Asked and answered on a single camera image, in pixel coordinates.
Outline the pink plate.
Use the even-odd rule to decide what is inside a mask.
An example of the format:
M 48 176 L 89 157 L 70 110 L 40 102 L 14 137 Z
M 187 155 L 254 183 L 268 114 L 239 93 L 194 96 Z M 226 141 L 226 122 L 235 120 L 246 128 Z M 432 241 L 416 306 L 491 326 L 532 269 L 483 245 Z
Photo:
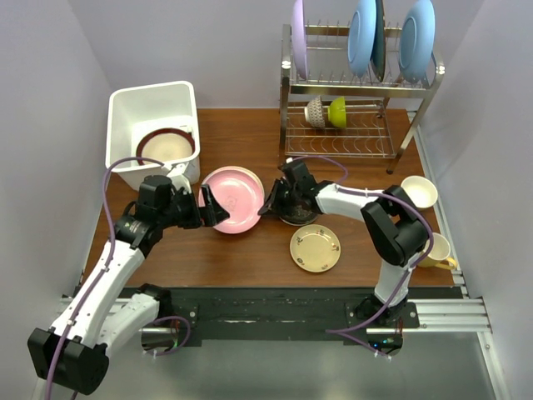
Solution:
M 220 167 L 202 181 L 208 184 L 217 202 L 230 217 L 214 227 L 220 233 L 239 234 L 252 229 L 259 221 L 257 214 L 264 197 L 257 183 L 247 174 Z

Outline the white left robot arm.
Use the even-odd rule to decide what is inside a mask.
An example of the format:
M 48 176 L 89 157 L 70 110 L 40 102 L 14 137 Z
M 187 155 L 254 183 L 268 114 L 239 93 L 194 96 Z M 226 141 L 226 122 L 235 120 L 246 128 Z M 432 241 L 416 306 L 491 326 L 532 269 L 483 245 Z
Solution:
M 198 206 L 184 177 L 178 184 L 162 175 L 143 180 L 137 200 L 111 222 L 102 255 L 75 298 L 49 329 L 34 329 L 27 341 L 36 373 L 46 382 L 46 398 L 54 384 L 92 394 L 111 358 L 141 328 L 163 327 L 173 320 L 171 294 L 149 284 L 138 288 L 119 311 L 110 310 L 165 229 L 214 227 L 229 218 L 207 185 L 202 197 Z

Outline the blue and cream plate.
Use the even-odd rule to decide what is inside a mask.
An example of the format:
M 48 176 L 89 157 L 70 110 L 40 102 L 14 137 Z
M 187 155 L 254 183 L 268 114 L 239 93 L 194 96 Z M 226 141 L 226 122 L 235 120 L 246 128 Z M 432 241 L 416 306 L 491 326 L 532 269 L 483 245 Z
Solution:
M 249 170 L 247 168 L 244 168 L 244 167 L 239 167 L 239 166 L 226 166 L 225 168 L 227 170 L 235 170 L 235 171 L 239 171 L 241 173 L 247 174 L 249 177 L 251 177 L 257 183 L 257 185 L 261 189 L 262 196 L 263 197 L 265 196 L 265 190 L 264 190 L 264 186 L 262 184 L 262 181 L 253 171 L 251 171 L 251 170 Z

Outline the red rimmed cream plate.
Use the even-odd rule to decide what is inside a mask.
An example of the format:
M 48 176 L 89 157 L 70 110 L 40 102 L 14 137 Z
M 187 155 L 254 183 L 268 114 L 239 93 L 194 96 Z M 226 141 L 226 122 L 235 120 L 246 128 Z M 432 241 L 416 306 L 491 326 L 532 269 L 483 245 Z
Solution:
M 181 129 L 165 127 L 148 133 L 137 145 L 136 156 L 161 162 L 190 157 L 196 150 L 192 135 Z

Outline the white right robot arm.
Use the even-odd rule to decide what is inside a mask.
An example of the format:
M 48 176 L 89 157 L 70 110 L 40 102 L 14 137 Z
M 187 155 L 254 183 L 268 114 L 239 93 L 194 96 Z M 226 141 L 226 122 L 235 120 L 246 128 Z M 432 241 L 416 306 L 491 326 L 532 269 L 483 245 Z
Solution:
M 260 215 L 278 217 L 301 207 L 314 214 L 332 214 L 366 224 L 373 246 L 381 257 L 381 269 L 374 293 L 367 303 L 363 321 L 353 327 L 328 329 L 330 334 L 346 335 L 372 323 L 388 328 L 401 316 L 408 286 L 417 264 L 434 244 L 430 224 L 398 185 L 369 190 L 344 187 L 333 181 L 317 182 L 301 159 L 289 160 L 279 169 L 283 177 L 273 187 L 259 209 Z

